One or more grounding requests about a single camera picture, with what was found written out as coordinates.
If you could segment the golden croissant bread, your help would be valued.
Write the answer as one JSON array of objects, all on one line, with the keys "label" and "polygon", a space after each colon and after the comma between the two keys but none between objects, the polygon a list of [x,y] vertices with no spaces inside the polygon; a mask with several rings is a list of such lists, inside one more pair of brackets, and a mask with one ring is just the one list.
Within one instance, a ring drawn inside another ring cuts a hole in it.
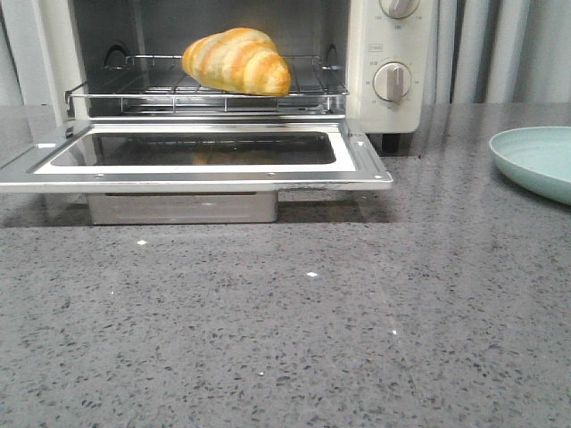
[{"label": "golden croissant bread", "polygon": [[213,89],[247,95],[286,96],[292,78],[272,39],[257,29],[233,28],[193,42],[183,71]]}]

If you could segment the glass oven door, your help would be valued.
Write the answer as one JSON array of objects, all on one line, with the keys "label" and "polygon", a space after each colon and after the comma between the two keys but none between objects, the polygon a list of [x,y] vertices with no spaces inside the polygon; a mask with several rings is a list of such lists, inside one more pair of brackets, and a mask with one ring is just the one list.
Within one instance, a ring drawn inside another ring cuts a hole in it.
[{"label": "glass oven door", "polygon": [[385,190],[367,137],[337,120],[76,122],[1,167],[5,193]]}]

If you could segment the white Toshiba toaster oven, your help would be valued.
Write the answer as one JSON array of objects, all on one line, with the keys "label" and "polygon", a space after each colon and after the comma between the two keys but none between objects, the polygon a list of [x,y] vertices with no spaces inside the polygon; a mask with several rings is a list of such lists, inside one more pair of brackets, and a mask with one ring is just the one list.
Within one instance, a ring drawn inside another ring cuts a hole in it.
[{"label": "white Toshiba toaster oven", "polygon": [[[418,126],[433,9],[433,2],[419,1],[411,16],[398,20],[386,16],[379,1],[4,1],[1,33],[22,100],[48,104],[54,131],[102,120],[337,120],[369,141],[372,134],[410,133]],[[317,55],[323,64],[342,68],[348,91],[343,112],[91,118],[84,106],[68,111],[66,92],[103,67],[140,54],[182,59],[193,42],[233,28],[267,34],[284,59]],[[410,90],[399,103],[382,100],[373,88],[377,70],[388,62],[400,62],[411,73]],[[18,145],[14,155],[52,133]],[[4,156],[1,167],[13,156]]]}]

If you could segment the lower beige oven knob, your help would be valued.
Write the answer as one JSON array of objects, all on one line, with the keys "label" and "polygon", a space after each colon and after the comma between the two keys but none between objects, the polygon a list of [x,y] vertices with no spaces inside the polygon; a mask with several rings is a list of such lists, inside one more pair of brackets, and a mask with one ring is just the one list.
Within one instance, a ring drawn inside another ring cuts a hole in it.
[{"label": "lower beige oven knob", "polygon": [[401,102],[409,92],[410,86],[410,70],[400,62],[384,64],[377,70],[373,78],[373,88],[376,95],[387,102]]}]

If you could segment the beige oven knob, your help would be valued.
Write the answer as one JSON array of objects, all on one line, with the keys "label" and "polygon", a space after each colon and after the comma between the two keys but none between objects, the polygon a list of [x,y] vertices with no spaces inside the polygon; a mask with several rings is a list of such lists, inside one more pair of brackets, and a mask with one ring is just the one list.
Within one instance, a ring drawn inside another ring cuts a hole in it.
[{"label": "beige oven knob", "polygon": [[380,0],[383,13],[393,19],[404,19],[411,16],[419,5],[418,0]]},{"label": "beige oven knob", "polygon": [[376,95],[387,102],[401,102],[409,92],[410,86],[410,70],[400,62],[384,64],[377,70],[373,78],[373,88]]}]

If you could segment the upper beige oven knob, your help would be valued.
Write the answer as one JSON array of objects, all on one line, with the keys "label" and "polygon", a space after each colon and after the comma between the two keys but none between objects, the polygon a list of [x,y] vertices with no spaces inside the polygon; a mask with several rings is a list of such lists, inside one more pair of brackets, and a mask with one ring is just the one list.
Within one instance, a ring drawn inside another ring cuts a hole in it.
[{"label": "upper beige oven knob", "polygon": [[404,19],[411,16],[419,5],[418,0],[380,0],[383,13],[393,19]]}]

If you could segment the grey pleated curtain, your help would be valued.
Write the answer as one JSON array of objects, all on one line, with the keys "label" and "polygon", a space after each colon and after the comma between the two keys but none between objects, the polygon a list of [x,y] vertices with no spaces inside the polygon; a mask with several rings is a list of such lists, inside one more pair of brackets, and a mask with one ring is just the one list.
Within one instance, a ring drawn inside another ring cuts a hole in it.
[{"label": "grey pleated curtain", "polygon": [[568,1],[437,1],[424,102],[567,103]]}]

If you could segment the light green plate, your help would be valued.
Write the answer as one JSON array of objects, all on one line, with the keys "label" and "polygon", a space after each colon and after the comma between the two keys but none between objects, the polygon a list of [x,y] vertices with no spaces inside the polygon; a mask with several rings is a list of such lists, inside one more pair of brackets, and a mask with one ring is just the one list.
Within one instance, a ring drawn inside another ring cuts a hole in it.
[{"label": "light green plate", "polygon": [[529,127],[489,141],[492,161],[509,180],[555,202],[570,203],[570,128]]}]

